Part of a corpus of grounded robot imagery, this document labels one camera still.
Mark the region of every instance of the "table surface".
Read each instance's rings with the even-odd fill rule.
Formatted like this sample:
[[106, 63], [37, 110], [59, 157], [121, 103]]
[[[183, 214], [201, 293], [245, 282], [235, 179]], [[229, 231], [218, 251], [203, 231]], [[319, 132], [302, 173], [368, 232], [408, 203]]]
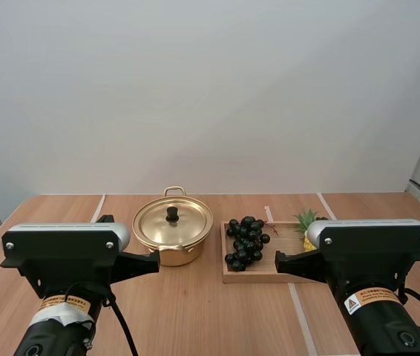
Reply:
[[[158, 196], [40, 196], [22, 203], [0, 228], [1, 236], [18, 223], [85, 223], [96, 212], [113, 214], [131, 230], [137, 211]], [[140, 356], [357, 355], [340, 312], [322, 283], [222, 283], [221, 220], [247, 214], [274, 221], [293, 220], [311, 208], [338, 219], [416, 218], [420, 203], [408, 193], [194, 195], [214, 214], [214, 227], [203, 254], [180, 267], [161, 267], [117, 283], [112, 289], [128, 322]], [[145, 254], [136, 240], [127, 252]], [[420, 263], [407, 278], [420, 293]], [[0, 268], [0, 355], [11, 355], [23, 337], [40, 300], [16, 270]], [[410, 298], [408, 312], [420, 325], [420, 303]], [[130, 355], [121, 327], [109, 309], [97, 323], [93, 349], [98, 355]]]

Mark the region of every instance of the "bunch of black grapes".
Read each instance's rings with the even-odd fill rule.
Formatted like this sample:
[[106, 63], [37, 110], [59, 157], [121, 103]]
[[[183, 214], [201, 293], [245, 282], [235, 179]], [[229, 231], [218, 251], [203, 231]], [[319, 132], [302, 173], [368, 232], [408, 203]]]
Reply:
[[244, 271], [247, 265], [263, 258], [263, 244], [269, 242], [269, 235], [263, 234], [264, 221], [254, 217], [244, 217], [241, 222], [231, 219], [226, 235], [234, 237], [233, 254], [227, 254], [225, 261], [233, 271]]

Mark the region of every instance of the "white tape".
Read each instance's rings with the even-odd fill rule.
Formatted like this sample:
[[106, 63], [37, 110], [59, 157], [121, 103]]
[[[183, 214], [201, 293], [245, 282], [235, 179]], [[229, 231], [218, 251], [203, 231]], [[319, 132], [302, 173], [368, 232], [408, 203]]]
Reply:
[[90, 223], [94, 223], [94, 222], [96, 222], [98, 220], [98, 216], [99, 216], [99, 213], [101, 213], [101, 208], [103, 207], [103, 204], [105, 202], [105, 198], [106, 198], [106, 195], [103, 194], [103, 196], [101, 197], [101, 200], [98, 203], [98, 206], [96, 207], [96, 210], [94, 212], [94, 215], [91, 218]]
[[[271, 209], [269, 206], [265, 206], [264, 210], [266, 210], [266, 215], [268, 217], [268, 222], [274, 221], [271, 214]], [[307, 351], [309, 356], [317, 356], [317, 351], [315, 350], [314, 340], [312, 339], [311, 331], [309, 329], [309, 324], [307, 323], [306, 315], [304, 314], [304, 309], [301, 304], [301, 300], [299, 299], [298, 290], [294, 283], [288, 283], [289, 292], [291, 293], [292, 302], [294, 303], [294, 308], [296, 311], [296, 315], [299, 319], [299, 325], [301, 326], [302, 335], [304, 336], [304, 341], [306, 341]]]
[[81, 323], [84, 321], [91, 321], [91, 323], [85, 323], [83, 326], [91, 329], [91, 324], [94, 323], [94, 320], [91, 316], [86, 314], [83, 310], [75, 308], [68, 303], [60, 303], [55, 306], [48, 306], [42, 310], [39, 310], [32, 318], [30, 325], [38, 323], [40, 321], [54, 319], [61, 323], [63, 326], [72, 323]]
[[268, 221], [274, 221], [272, 219], [272, 214], [271, 214], [271, 210], [269, 210], [269, 206], [265, 206], [264, 210], [266, 210], [266, 216], [268, 217]]
[[327, 204], [326, 200], [324, 199], [324, 196], [322, 195], [322, 193], [317, 193], [317, 196], [321, 200], [322, 205], [327, 210], [327, 213], [330, 216], [330, 219], [337, 220], [337, 218], [335, 217], [334, 213], [332, 212], [332, 209], [329, 207], [329, 204]]

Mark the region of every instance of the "motor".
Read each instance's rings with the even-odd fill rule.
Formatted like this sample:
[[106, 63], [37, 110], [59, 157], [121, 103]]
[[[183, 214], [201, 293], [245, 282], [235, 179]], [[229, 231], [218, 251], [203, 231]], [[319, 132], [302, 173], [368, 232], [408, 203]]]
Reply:
[[362, 356], [420, 356], [420, 328], [403, 307], [406, 294], [420, 299], [404, 286], [420, 261], [420, 222], [321, 220], [307, 237], [318, 249], [277, 251], [278, 272], [327, 283]]

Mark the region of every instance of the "orange label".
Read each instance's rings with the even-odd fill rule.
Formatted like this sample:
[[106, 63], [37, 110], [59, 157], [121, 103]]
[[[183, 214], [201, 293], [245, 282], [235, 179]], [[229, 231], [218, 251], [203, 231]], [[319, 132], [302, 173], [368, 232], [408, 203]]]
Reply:
[[[42, 301], [40, 305], [39, 311], [42, 309], [48, 308], [49, 306], [56, 306], [57, 304], [63, 303], [65, 301], [64, 295], [54, 295], [53, 297], [49, 297]], [[69, 295], [67, 298], [67, 303], [75, 308], [80, 309], [81, 311], [85, 312], [86, 314], [90, 310], [90, 302], [84, 300], [82, 298], [74, 297], [73, 295]]]
[[359, 310], [362, 306], [365, 306], [367, 304], [374, 303], [374, 302], [381, 302], [382, 300], [388, 300], [390, 302], [400, 303], [395, 293], [393, 293], [389, 289], [374, 287], [374, 288], [366, 288], [366, 289], [357, 291], [356, 293], [348, 297], [345, 300], [344, 304], [349, 314], [352, 315], [357, 310]]

